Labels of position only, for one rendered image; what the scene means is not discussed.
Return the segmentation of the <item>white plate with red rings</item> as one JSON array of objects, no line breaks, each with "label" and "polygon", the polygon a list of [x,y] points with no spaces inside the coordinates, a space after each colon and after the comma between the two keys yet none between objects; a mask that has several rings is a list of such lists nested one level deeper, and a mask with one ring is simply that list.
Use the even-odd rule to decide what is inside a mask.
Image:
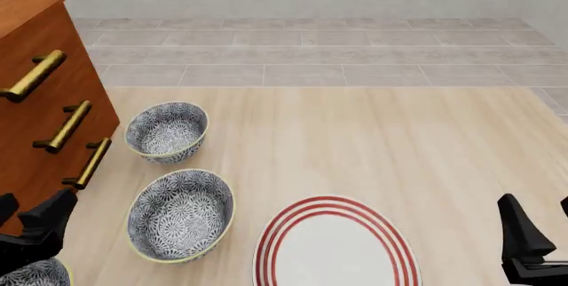
[{"label": "white plate with red rings", "polygon": [[378,211],[315,195],[276,213],[259,235],[252,286],[423,286],[412,248]]}]

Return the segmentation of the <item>large patterned black white bowl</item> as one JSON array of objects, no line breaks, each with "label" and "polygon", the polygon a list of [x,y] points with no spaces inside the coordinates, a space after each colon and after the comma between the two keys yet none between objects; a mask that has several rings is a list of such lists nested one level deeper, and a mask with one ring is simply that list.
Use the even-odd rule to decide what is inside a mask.
[{"label": "large patterned black white bowl", "polygon": [[139,256],[160,264],[195,261],[214,250],[235,213],[232,189],[216,173],[185,169],[148,184],[126,218]]}]

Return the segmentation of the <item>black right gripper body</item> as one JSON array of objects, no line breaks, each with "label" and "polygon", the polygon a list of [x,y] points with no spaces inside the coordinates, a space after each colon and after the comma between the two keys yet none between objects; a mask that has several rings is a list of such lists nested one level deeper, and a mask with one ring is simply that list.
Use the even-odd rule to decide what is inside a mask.
[{"label": "black right gripper body", "polygon": [[568,260],[524,262],[501,257],[501,267],[511,285],[568,286]]}]

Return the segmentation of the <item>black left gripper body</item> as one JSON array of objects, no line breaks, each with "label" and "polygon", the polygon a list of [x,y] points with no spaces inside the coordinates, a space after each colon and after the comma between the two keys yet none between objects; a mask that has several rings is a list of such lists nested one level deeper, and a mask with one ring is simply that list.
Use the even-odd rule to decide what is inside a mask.
[{"label": "black left gripper body", "polygon": [[64,230],[14,236],[0,234],[0,270],[16,270],[57,256],[63,248]]}]

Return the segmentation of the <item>wooden cabinet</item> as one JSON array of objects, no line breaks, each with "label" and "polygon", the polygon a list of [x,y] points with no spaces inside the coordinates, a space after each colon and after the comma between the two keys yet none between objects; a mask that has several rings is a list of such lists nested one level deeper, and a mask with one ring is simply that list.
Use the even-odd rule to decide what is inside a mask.
[{"label": "wooden cabinet", "polygon": [[[0,89],[33,69],[35,56],[63,51],[66,60],[21,103],[0,98],[0,195],[13,193],[30,211],[69,188],[92,151],[85,145],[110,138],[119,118],[91,63],[64,0],[0,0]],[[88,100],[89,114],[60,152],[33,148],[67,120],[62,108]]]}]

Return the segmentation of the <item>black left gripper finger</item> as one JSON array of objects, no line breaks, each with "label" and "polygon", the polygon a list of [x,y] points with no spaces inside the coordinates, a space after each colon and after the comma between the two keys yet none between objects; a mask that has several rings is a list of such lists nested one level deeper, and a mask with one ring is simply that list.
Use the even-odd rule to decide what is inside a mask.
[{"label": "black left gripper finger", "polygon": [[73,189],[61,189],[30,211],[18,213],[18,219],[23,225],[22,234],[32,236],[53,232],[58,237],[63,237],[77,201]]},{"label": "black left gripper finger", "polygon": [[0,195],[0,227],[16,213],[20,204],[13,193]]}]

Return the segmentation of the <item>small patterned black white bowl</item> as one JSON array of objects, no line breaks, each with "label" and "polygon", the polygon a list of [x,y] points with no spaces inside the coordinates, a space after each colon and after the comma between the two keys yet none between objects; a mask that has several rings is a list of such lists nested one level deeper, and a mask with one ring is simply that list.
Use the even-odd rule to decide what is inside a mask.
[{"label": "small patterned black white bowl", "polygon": [[182,163],[201,148],[208,127],[204,109],[191,102],[169,101],[133,117],[124,130],[124,140],[151,163]]}]

